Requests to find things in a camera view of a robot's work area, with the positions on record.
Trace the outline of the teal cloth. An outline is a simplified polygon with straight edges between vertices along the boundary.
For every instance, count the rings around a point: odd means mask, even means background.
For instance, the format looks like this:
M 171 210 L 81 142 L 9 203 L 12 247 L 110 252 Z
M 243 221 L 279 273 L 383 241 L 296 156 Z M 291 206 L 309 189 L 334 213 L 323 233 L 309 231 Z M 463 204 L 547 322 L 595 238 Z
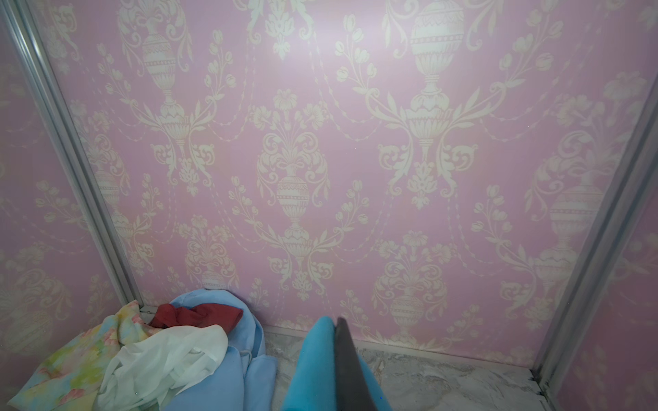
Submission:
M 336 322 L 323 317 L 305 337 L 296 372 L 284 399 L 284 410 L 337 411 L 333 352 Z M 376 410 L 390 410 L 392 407 L 375 376 L 361 356 L 359 360 Z

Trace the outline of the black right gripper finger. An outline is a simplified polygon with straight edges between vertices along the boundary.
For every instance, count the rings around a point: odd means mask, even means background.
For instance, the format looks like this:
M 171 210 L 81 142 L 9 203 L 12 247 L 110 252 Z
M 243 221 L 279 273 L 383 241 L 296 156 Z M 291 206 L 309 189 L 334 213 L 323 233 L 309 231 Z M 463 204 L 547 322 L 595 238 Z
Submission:
M 338 411 L 375 411 L 349 325 L 338 318 L 334 330 L 335 388 Z

